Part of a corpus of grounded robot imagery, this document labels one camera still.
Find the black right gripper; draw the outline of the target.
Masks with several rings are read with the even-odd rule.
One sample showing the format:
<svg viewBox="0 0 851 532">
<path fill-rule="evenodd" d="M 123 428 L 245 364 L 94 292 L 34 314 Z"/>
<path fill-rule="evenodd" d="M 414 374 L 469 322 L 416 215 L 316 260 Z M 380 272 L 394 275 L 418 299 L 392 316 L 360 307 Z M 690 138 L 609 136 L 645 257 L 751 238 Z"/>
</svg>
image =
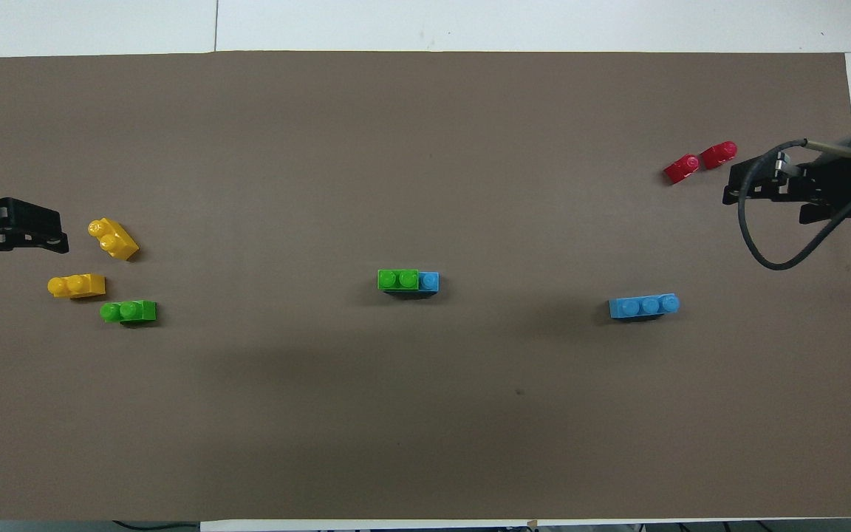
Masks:
<svg viewBox="0 0 851 532">
<path fill-rule="evenodd" d="M 790 161 L 789 155 L 774 154 L 754 168 L 760 159 L 755 157 L 731 166 L 722 193 L 723 205 L 736 205 L 742 199 L 742 182 L 746 177 L 751 181 L 746 199 L 803 202 L 806 178 L 810 199 L 800 206 L 800 225 L 851 222 L 851 157 L 823 154 L 800 168 Z"/>
</svg>

